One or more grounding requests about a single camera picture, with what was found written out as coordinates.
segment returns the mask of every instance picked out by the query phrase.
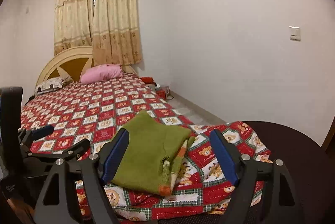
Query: light switch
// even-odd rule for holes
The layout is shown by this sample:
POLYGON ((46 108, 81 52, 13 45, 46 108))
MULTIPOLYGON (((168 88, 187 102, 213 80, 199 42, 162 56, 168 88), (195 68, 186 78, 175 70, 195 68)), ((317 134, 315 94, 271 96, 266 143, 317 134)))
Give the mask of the light switch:
POLYGON ((300 27, 289 26, 291 31, 291 39, 300 41, 300 27))

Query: floor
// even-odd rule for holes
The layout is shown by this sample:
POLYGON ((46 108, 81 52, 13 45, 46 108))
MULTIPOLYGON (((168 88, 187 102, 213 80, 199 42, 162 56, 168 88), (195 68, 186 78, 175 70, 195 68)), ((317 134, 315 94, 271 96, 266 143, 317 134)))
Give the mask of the floor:
POLYGON ((211 125, 210 122, 206 121, 198 113, 188 108, 186 105, 181 103, 178 99, 174 98, 167 101, 174 109, 177 109, 187 119, 191 120, 195 125, 211 125))

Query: red checkered bedspread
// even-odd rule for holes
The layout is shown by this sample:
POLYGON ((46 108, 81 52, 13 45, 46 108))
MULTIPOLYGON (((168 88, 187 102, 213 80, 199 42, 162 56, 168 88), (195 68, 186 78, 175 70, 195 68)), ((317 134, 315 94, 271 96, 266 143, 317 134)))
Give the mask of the red checkered bedspread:
MULTIPOLYGON (((105 186, 114 210, 130 220, 173 218, 203 212, 224 213, 234 187, 225 179, 212 152, 209 133, 219 129, 241 153, 256 160, 268 161, 270 151, 257 134, 243 122, 220 126, 197 126, 152 92, 134 74, 90 85, 74 83, 59 91, 47 93, 30 101, 22 110, 22 127, 30 129, 52 124, 53 134, 38 140, 31 147, 36 153, 61 153, 86 138, 92 152, 99 152, 113 135, 136 113, 148 114, 165 125, 180 125, 192 130, 196 140, 187 151, 171 197, 139 193, 110 184, 105 186)), ((82 214, 90 211, 82 182, 77 182, 82 214)), ((261 196, 258 182, 252 205, 261 196)))

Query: green sweater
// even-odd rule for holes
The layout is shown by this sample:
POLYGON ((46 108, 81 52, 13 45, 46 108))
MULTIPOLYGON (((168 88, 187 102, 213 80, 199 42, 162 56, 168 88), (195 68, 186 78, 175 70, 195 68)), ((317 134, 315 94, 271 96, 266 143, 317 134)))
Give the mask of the green sweater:
POLYGON ((194 137, 189 129, 156 122, 145 110, 123 128, 129 145, 113 183, 128 189, 169 196, 175 184, 187 146, 194 137))

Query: red box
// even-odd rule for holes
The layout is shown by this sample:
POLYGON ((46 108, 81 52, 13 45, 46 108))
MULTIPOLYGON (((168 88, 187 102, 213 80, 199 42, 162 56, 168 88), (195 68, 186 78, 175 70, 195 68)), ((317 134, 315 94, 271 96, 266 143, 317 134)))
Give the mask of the red box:
POLYGON ((160 98, 163 98, 164 100, 166 100, 166 94, 165 94, 165 91, 164 90, 159 90, 156 92, 158 94, 158 96, 160 98))

